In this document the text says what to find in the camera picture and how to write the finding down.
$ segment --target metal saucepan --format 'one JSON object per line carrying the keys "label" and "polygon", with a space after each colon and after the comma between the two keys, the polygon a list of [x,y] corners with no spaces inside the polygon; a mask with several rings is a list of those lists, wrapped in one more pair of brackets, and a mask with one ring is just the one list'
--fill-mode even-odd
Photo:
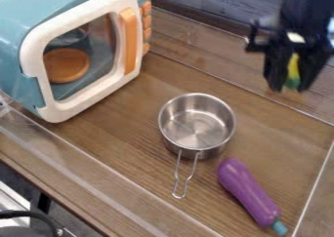
{"label": "metal saucepan", "polygon": [[[188,182],[195,174],[196,160],[212,158],[224,150],[235,133],[235,114],[219,98],[193,93],[184,94],[164,104],[157,121],[164,144],[177,154],[172,195],[181,199],[187,195]],[[193,159],[193,168],[183,193],[177,195],[181,157]]]}

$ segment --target pot handle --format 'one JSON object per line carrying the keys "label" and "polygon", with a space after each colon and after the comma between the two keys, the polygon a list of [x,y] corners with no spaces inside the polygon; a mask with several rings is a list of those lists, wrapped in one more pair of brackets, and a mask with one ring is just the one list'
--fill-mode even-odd
{"label": "pot handle", "polygon": [[180,182],[179,168],[180,168],[180,161],[181,161],[183,150],[180,149],[180,151],[179,151],[177,164],[176,164],[176,169],[175,169],[175,174],[173,174],[173,177],[175,177],[175,186],[173,186],[173,191],[172,191],[172,196],[176,199],[179,199],[179,200],[183,199],[185,197],[185,195],[187,195],[188,183],[189,183],[189,180],[192,179],[193,174],[195,174],[195,165],[196,165],[196,160],[197,160],[199,154],[200,154],[200,151],[195,154],[192,172],[191,172],[191,175],[188,176],[188,178],[185,179],[185,182],[184,182],[183,194],[179,195],[177,194],[177,187],[179,187],[179,182]]}

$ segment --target orange handle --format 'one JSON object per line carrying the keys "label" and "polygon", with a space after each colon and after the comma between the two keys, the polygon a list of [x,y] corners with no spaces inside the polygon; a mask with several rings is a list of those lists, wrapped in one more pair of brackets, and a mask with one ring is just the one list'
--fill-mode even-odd
{"label": "orange handle", "polygon": [[137,18],[133,9],[126,8],[120,13],[121,21],[125,25],[125,75],[129,74],[136,67],[137,56]]}

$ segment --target microwave window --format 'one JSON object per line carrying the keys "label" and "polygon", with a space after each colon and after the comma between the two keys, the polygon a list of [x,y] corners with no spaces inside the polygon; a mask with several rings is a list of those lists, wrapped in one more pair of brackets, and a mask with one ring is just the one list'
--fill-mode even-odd
{"label": "microwave window", "polygon": [[116,30],[109,15],[54,38],[44,50],[44,66],[53,98],[66,99],[112,74]]}

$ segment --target purple toy eggplant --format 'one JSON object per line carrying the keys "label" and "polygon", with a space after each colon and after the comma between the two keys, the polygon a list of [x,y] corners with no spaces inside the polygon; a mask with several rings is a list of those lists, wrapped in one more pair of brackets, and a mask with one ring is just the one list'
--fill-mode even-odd
{"label": "purple toy eggplant", "polygon": [[273,204],[245,167],[236,159],[227,159],[219,166],[217,178],[223,187],[237,198],[260,227],[272,227],[279,236],[287,233],[280,222],[280,210]]}

